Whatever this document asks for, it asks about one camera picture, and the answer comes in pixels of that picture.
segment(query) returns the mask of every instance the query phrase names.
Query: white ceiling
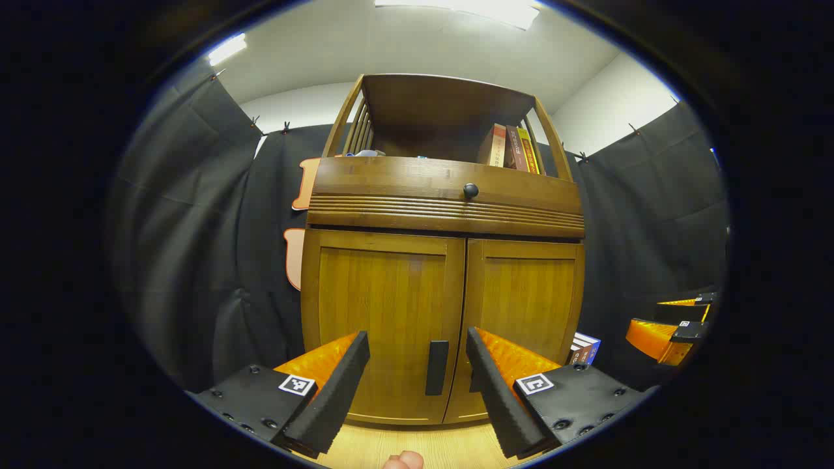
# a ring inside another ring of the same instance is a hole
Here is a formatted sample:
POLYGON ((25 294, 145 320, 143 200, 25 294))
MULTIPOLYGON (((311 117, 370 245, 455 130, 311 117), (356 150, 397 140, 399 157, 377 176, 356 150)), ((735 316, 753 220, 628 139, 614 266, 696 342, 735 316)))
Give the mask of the white ceiling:
POLYGON ((540 9, 523 31, 438 8, 313 0, 247 31, 248 47, 215 68, 226 68, 220 81, 241 104, 352 82, 360 73, 428 73, 531 93, 554 113, 619 49, 562 14, 540 9))

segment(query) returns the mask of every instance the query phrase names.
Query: cabinet door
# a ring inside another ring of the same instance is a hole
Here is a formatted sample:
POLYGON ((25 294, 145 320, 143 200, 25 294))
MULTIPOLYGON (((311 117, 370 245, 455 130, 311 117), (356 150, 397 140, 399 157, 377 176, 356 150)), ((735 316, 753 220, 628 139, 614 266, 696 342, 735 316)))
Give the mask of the cabinet door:
POLYGON ((368 331, 370 360, 349 419, 442 422, 460 337, 464 262, 463 239, 306 231, 301 270, 305 348, 368 331), (442 354, 436 354, 435 344, 430 373, 432 340, 447 340, 448 354, 436 360, 442 354), (430 374, 442 379, 442 386, 427 396, 430 374))
POLYGON ((463 330, 444 423, 487 417, 480 393, 470 391, 466 330, 476 325, 564 364, 584 280, 583 245, 469 240, 463 330))

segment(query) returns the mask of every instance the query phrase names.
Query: black door handle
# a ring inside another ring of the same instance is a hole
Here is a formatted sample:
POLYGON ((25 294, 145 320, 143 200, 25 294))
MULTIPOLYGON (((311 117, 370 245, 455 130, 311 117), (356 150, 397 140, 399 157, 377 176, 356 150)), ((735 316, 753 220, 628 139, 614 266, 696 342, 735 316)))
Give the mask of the black door handle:
POLYGON ((425 394, 427 396, 443 394, 447 358, 449 358, 449 341, 432 340, 429 344, 429 368, 425 375, 425 394))

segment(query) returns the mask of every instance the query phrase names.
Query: black backdrop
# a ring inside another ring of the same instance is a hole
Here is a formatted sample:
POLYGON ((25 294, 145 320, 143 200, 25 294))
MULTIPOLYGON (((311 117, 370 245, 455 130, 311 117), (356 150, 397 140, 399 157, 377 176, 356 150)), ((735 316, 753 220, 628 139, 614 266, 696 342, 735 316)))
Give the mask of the black backdrop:
MULTIPOLYGON (((109 224, 128 316, 192 391, 304 352, 283 232, 304 227, 291 209, 299 163, 321 155, 330 129, 271 133, 253 159, 261 133, 211 74, 192 68, 161 93, 118 171, 109 224)), ((569 154, 587 228, 579 329, 602 339, 595 364, 633 387, 672 369, 626 342, 630 318, 720 282, 727 213, 709 148, 679 103, 588 164, 569 154)))
MULTIPOLYGON (((696 116, 684 103, 577 164, 585 211, 585 294, 579 330, 602 340, 594 365, 636 388, 671 376, 626 341, 631 318, 657 301, 721 286, 726 192, 696 116)), ((711 310, 711 320, 716 317, 711 310)))

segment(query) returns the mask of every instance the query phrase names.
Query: wooden shelf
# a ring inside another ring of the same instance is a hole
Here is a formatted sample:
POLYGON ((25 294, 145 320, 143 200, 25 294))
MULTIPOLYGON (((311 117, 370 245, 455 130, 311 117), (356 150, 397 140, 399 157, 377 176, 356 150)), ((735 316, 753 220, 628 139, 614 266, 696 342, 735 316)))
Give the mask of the wooden shelf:
POLYGON ((448 159, 474 163, 493 124, 524 127, 530 132, 536 158, 541 153, 527 119, 535 111, 553 149, 558 174, 572 182, 561 141, 550 117, 533 95, 489 83, 418 74, 361 75, 339 111, 323 157, 377 149, 387 155, 448 159), (348 113, 362 101, 342 149, 336 145, 346 129, 348 113))

